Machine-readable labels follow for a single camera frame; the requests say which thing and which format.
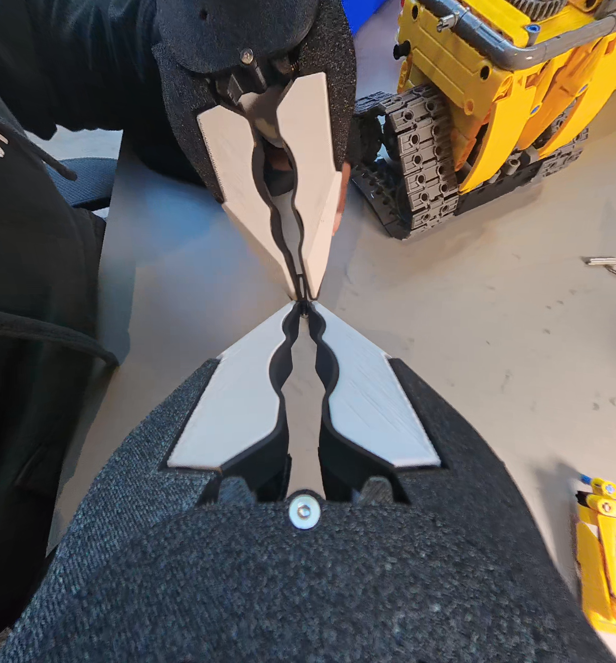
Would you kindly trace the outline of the person's left hand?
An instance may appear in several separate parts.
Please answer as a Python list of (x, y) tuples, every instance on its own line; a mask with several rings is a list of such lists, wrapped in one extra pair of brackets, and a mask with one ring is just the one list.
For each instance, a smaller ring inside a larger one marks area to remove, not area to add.
[(348, 161), (344, 161), (342, 165), (342, 179), (340, 182), (340, 194), (338, 198), (337, 210), (334, 217), (334, 225), (332, 229), (332, 235), (338, 231), (340, 227), (340, 222), (345, 209), (345, 203), (347, 198), (348, 183), (351, 175), (351, 165)]

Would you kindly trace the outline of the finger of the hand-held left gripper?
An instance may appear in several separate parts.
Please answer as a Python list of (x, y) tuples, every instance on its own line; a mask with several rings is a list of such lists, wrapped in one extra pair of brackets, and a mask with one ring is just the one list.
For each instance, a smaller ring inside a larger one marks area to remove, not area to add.
[(197, 117), (223, 198), (222, 208), (260, 261), (294, 301), (305, 301), (304, 222), (292, 173), (290, 217), (281, 214), (263, 179), (264, 149), (256, 120), (275, 131), (280, 94), (244, 94), (243, 109), (217, 105)]
[(320, 71), (293, 80), (279, 97), (275, 115), (295, 175), (292, 206), (305, 294), (297, 285), (292, 297), (316, 300), (329, 260), (342, 187), (342, 172), (334, 161), (326, 74)]

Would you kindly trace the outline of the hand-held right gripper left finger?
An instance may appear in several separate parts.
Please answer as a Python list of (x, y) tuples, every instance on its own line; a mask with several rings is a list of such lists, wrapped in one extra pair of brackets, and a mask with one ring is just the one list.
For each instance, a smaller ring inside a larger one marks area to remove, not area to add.
[(282, 387), (303, 305), (289, 303), (216, 359), (216, 368), (166, 460), (168, 468), (242, 477), (258, 490), (285, 469)]

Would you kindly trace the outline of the grey desk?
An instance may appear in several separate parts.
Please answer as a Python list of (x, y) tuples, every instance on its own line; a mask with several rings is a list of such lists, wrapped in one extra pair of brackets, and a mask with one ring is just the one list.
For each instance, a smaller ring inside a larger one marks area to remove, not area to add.
[[(97, 335), (122, 364), (96, 370), (49, 547), (146, 414), (286, 303), (210, 195), (148, 170), (120, 134), (60, 129), (51, 151), (116, 148)], [(577, 475), (616, 483), (616, 275), (589, 256), (616, 257), (616, 92), (574, 164), (411, 241), (351, 186), (320, 296), (478, 430), (573, 590)]]

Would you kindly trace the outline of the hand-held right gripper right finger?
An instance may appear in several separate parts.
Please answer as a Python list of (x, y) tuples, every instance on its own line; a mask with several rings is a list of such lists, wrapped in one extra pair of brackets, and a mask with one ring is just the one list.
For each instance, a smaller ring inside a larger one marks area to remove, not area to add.
[(375, 476), (396, 484), (405, 471), (441, 468), (392, 358), (322, 304), (309, 304), (307, 315), (325, 390), (318, 448), (324, 489), (361, 490)]

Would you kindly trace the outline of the small yellow block assembly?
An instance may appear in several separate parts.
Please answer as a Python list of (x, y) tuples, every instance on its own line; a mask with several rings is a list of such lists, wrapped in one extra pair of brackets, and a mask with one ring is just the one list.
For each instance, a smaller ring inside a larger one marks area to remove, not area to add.
[(600, 632), (616, 634), (616, 484), (579, 475), (588, 491), (577, 492), (577, 564), (581, 607)]

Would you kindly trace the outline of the yellow toy tracked robot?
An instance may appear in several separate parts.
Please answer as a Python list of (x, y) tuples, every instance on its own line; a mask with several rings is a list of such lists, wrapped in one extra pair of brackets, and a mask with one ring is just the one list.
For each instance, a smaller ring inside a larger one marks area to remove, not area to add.
[(395, 93), (356, 102), (352, 180), (405, 240), (578, 159), (616, 91), (616, 1), (403, 1)]

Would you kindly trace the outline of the blue-grey chair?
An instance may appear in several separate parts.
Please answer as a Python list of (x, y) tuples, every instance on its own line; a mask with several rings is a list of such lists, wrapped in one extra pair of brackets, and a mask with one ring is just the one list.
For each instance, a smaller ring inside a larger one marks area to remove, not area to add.
[(55, 187), (73, 208), (98, 211), (109, 208), (117, 168), (117, 159), (83, 156), (62, 160), (61, 163), (77, 175), (76, 180), (64, 178), (46, 165)]

